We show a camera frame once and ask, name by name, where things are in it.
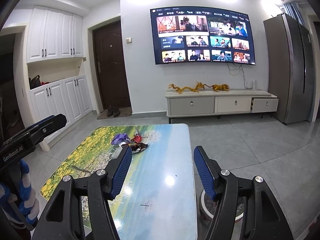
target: tv screen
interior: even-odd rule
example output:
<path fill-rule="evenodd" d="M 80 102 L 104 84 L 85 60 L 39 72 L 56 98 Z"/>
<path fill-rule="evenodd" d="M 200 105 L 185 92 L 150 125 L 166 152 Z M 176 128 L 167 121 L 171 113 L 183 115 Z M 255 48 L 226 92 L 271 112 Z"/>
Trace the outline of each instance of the tv screen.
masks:
<path fill-rule="evenodd" d="M 150 10 L 156 64 L 222 61 L 255 65 L 249 17 L 208 7 Z"/>

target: curtain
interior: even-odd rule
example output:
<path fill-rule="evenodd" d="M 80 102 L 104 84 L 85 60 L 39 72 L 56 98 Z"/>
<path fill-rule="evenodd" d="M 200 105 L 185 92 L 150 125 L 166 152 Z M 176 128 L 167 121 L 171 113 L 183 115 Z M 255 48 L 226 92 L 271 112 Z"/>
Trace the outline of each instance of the curtain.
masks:
<path fill-rule="evenodd" d="M 301 25 L 305 26 L 303 18 L 300 14 L 300 8 L 297 2 L 289 2 L 284 5 L 285 13 L 290 15 L 293 19 L 298 21 Z"/>

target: stainless steel refrigerator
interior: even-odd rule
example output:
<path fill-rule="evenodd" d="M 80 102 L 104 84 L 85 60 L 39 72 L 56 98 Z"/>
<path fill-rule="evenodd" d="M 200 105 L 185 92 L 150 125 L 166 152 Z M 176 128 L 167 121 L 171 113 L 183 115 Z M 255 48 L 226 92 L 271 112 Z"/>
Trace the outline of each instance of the stainless steel refrigerator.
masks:
<path fill-rule="evenodd" d="M 265 20 L 268 54 L 268 91 L 279 98 L 274 117 L 288 124 L 308 120 L 315 81 L 309 31 L 283 13 Z"/>

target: brown door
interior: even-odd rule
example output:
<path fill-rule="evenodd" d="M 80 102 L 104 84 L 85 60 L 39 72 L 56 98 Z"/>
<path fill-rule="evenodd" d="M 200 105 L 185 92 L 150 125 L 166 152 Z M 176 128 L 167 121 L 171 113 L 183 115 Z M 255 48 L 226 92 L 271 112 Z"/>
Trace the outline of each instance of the brown door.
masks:
<path fill-rule="evenodd" d="M 120 21 L 94 30 L 93 45 L 103 108 L 131 106 Z"/>

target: tv menu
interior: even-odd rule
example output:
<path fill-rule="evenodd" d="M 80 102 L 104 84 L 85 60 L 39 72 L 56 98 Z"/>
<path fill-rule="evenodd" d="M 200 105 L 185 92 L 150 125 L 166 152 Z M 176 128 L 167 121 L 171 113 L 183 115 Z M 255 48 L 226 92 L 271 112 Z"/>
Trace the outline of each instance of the tv menu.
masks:
<path fill-rule="evenodd" d="M 207 7 L 151 9 L 156 64 L 223 61 L 255 65 L 249 17 Z"/>

